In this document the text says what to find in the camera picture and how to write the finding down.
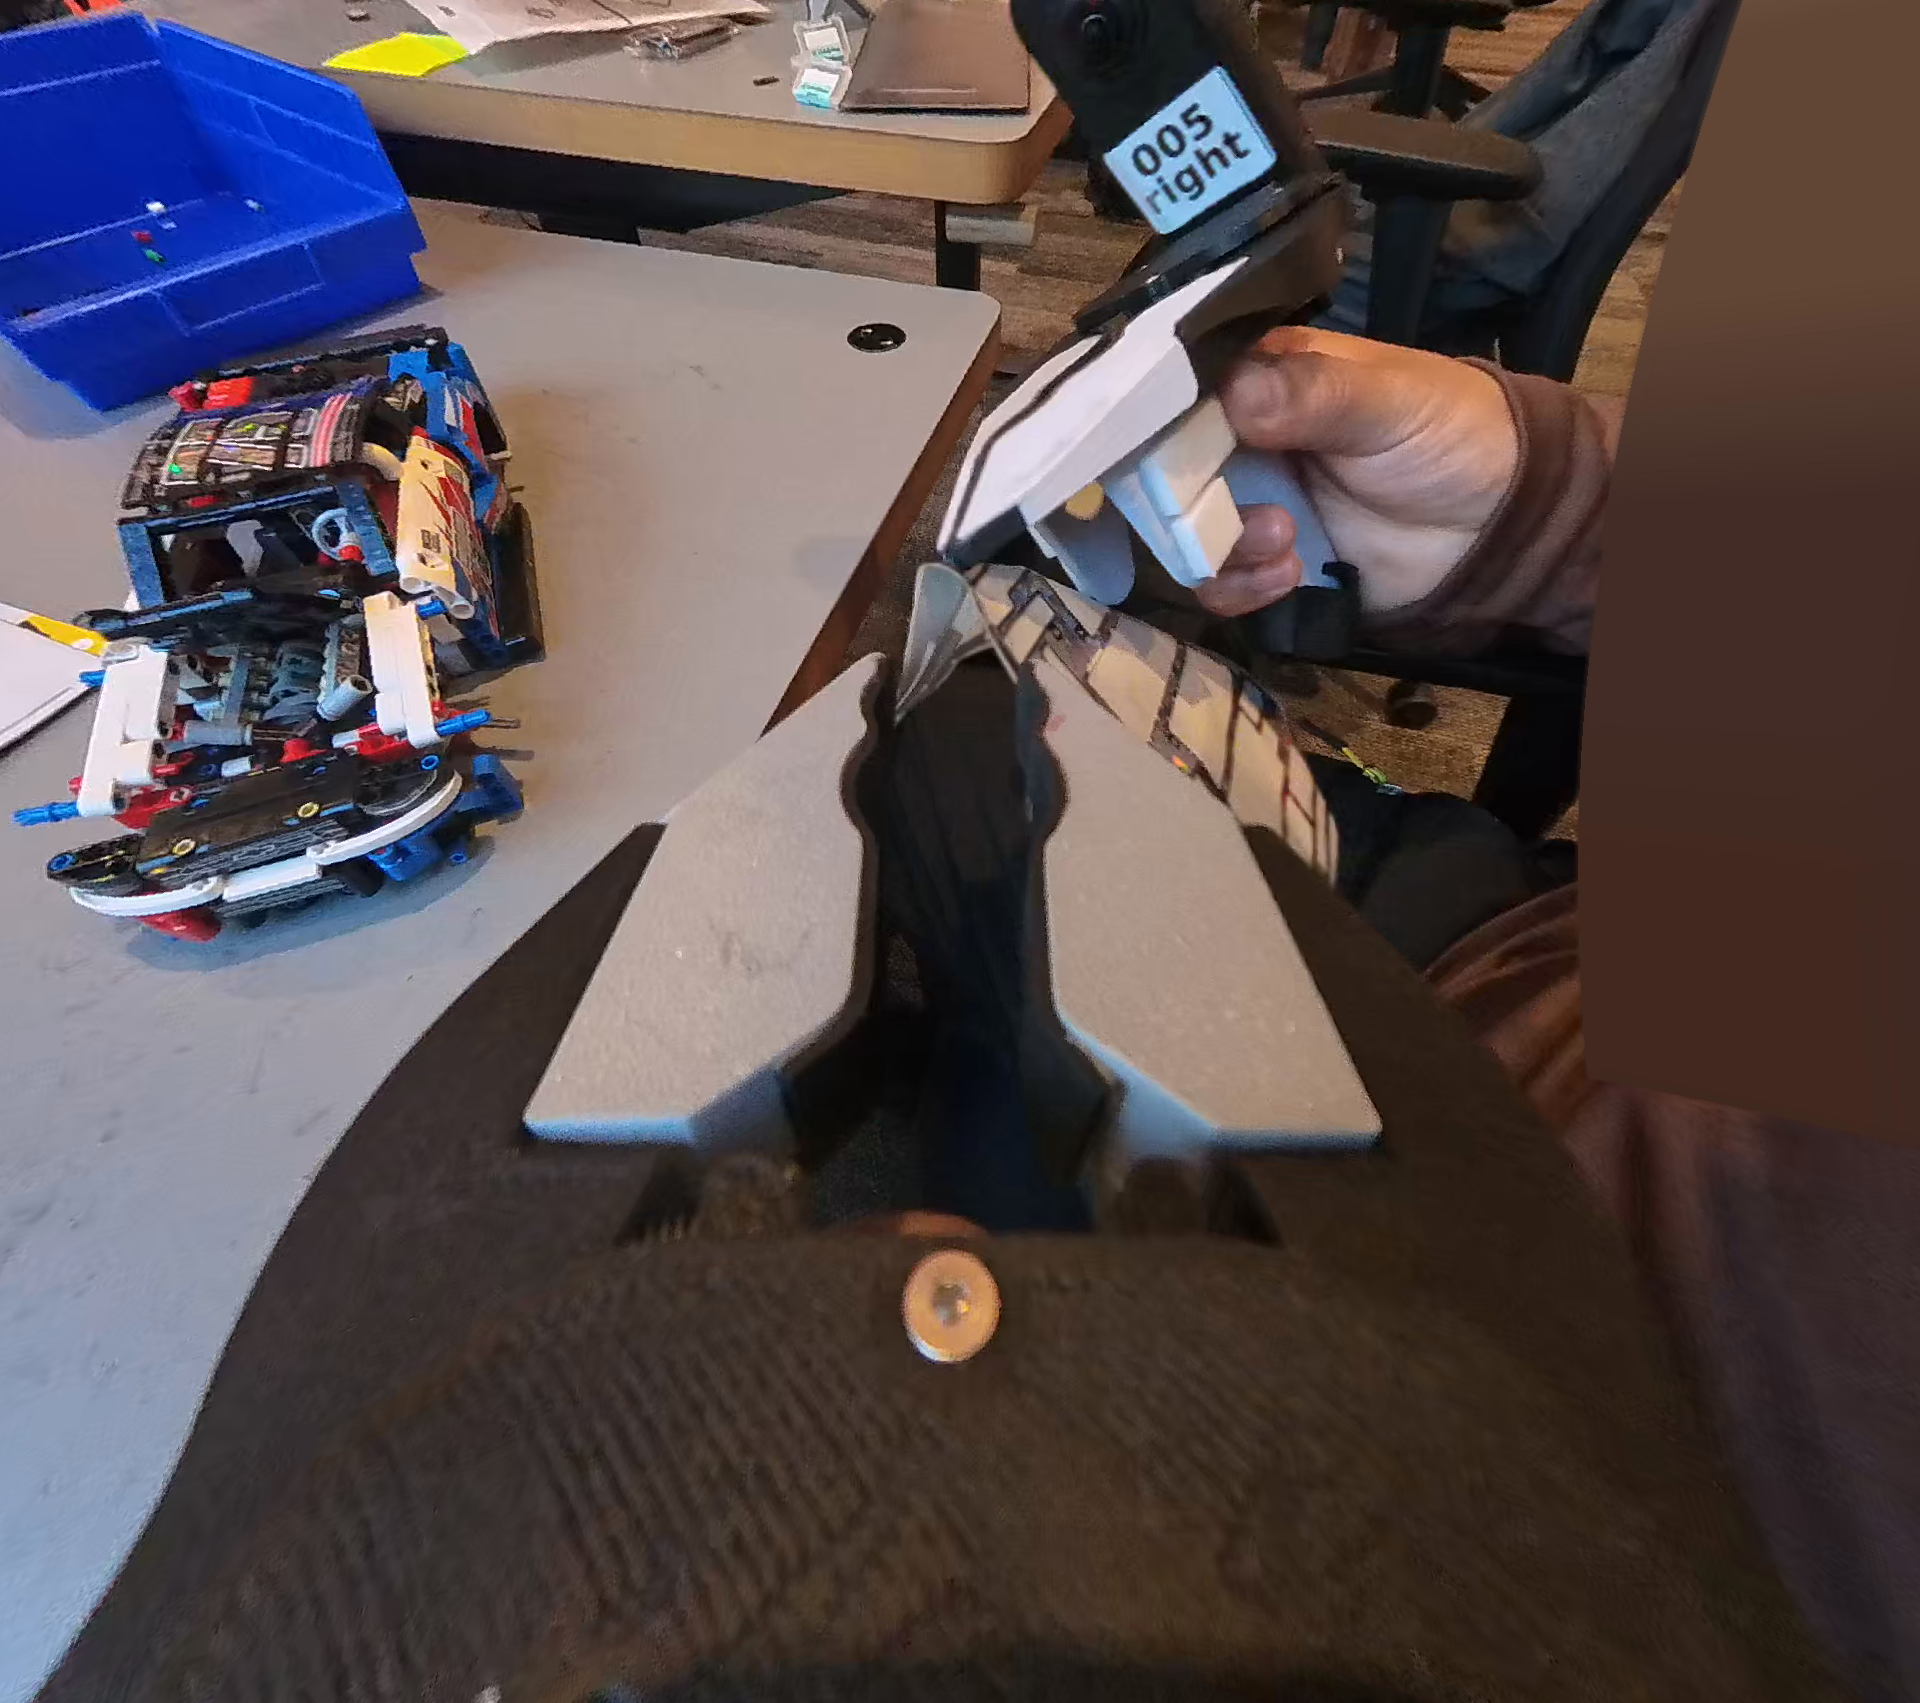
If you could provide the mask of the thick open instruction booklet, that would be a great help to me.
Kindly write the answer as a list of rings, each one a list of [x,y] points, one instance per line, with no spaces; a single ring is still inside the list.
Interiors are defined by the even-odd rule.
[[[96,690],[108,641],[77,625],[2,605],[2,752]]]

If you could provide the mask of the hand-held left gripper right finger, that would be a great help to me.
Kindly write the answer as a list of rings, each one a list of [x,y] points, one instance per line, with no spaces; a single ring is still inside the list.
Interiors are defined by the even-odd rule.
[[[1022,677],[1043,1004],[1101,1162],[1348,1154],[1381,1120],[1231,810],[1068,671]]]

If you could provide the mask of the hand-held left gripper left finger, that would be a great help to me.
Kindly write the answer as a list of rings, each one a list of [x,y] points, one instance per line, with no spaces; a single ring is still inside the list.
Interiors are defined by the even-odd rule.
[[[804,1076],[873,990],[856,784],[886,679],[851,663],[671,808],[522,1112],[532,1138],[795,1148]]]

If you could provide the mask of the grey desk with beige edge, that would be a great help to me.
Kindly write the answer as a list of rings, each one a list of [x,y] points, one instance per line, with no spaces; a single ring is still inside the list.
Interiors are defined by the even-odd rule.
[[[401,0],[142,0],[140,15],[346,85],[417,199],[529,213],[569,233],[693,231],[835,195],[931,205],[934,281],[980,285],[962,213],[1022,199],[1069,133],[1041,75],[1019,117],[849,115],[793,101],[799,0],[685,61],[623,37],[541,39],[426,79],[327,61],[421,19]]]

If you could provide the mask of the blue plastic bin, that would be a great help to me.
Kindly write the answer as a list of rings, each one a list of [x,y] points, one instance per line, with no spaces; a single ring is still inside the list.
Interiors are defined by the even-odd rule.
[[[94,411],[420,295],[347,89],[131,11],[2,39],[2,335]]]

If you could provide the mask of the holographic sticker sheet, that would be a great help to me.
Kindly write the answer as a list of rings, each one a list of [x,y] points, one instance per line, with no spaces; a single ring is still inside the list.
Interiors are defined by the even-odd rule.
[[[1052,661],[1121,730],[1218,798],[1248,830],[1272,832],[1327,882],[1338,828],[1281,702],[1248,673],[1152,625],[1093,605],[1018,565],[921,565],[894,714],[923,706],[965,663],[1007,679]]]

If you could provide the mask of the dark wedge-shaped stand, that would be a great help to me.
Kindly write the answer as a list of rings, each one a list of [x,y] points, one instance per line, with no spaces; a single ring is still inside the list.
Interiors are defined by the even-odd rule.
[[[1007,0],[882,0],[835,103],[849,115],[1024,117],[1032,61]]]

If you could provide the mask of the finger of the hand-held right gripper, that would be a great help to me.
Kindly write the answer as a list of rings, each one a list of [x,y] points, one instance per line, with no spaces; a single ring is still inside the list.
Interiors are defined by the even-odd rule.
[[[935,551],[948,565],[996,557],[1018,529],[1060,513],[1200,397],[1179,325],[1206,317],[1249,267],[1223,263],[1162,303],[1050,359],[980,425]]]

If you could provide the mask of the yellow sticky note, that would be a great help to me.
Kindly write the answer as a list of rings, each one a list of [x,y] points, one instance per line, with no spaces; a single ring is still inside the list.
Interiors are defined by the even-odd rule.
[[[322,67],[340,75],[417,83],[465,63],[468,57],[469,53],[450,37],[405,33],[336,53]]]

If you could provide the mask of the toy race car model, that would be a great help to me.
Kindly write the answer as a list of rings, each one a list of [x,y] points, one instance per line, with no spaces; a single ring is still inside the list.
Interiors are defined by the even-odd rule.
[[[88,613],[96,708],[47,882],[94,918],[211,942],[461,866],[520,780],[465,704],[543,659],[511,447],[442,327],[232,363],[167,393]]]

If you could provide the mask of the person's right hand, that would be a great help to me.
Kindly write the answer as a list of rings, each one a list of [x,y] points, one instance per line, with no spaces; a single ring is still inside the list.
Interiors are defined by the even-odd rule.
[[[1436,591],[1519,469],[1514,415],[1488,373],[1367,339],[1279,327],[1216,399],[1240,449],[1293,463],[1369,617]]]

